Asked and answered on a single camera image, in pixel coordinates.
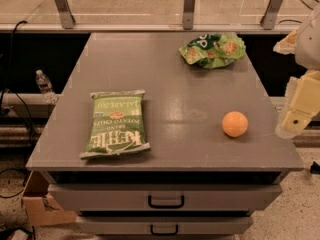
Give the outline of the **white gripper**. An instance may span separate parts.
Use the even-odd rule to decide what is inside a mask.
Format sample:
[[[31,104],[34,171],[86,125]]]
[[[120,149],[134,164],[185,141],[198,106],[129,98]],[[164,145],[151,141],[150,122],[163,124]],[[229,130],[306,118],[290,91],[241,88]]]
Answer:
[[[283,139],[298,136],[320,112],[320,4],[273,47],[276,53],[295,53],[297,64],[308,70],[300,78],[291,77],[286,87],[284,106],[275,133]]]

